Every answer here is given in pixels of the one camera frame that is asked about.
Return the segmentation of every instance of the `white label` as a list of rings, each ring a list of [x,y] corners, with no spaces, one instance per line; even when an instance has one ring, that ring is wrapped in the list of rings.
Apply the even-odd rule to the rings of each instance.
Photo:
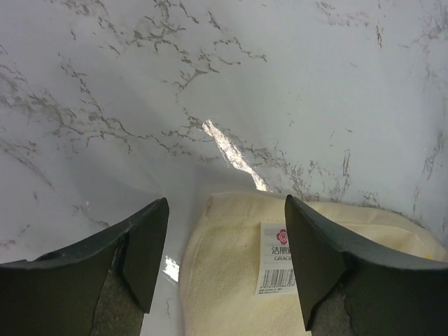
[[[293,262],[285,223],[261,223],[260,271],[256,293],[296,293]]]

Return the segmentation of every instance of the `red logo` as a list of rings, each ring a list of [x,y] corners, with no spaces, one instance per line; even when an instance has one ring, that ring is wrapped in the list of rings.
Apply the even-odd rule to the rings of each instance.
[[[286,243],[288,242],[288,235],[286,234],[285,229],[281,229],[280,232],[277,233],[277,240],[280,242],[280,244],[286,245]]]

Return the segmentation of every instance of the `beige towel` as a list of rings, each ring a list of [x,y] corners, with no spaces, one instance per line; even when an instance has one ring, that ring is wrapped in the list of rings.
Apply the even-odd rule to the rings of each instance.
[[[309,202],[330,220],[392,249],[446,261],[424,229],[395,213]],[[187,336],[303,336],[298,294],[256,295],[260,223],[284,223],[285,200],[258,193],[210,197],[194,229],[180,274]]]

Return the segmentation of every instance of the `towel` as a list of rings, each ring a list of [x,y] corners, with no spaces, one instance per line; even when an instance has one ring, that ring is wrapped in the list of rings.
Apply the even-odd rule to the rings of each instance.
[[[185,250],[179,278],[186,336],[305,336],[297,291],[256,295],[260,223],[284,223],[284,199],[260,193],[212,195]],[[366,207],[308,202],[330,220],[397,251],[447,261],[423,228]]]

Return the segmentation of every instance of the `white marble tabletop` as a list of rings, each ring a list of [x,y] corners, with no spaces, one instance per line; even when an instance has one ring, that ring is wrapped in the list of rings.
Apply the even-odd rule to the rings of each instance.
[[[447,89],[448,0],[3,1],[0,262],[165,196],[159,336],[213,192],[381,207],[447,245]]]

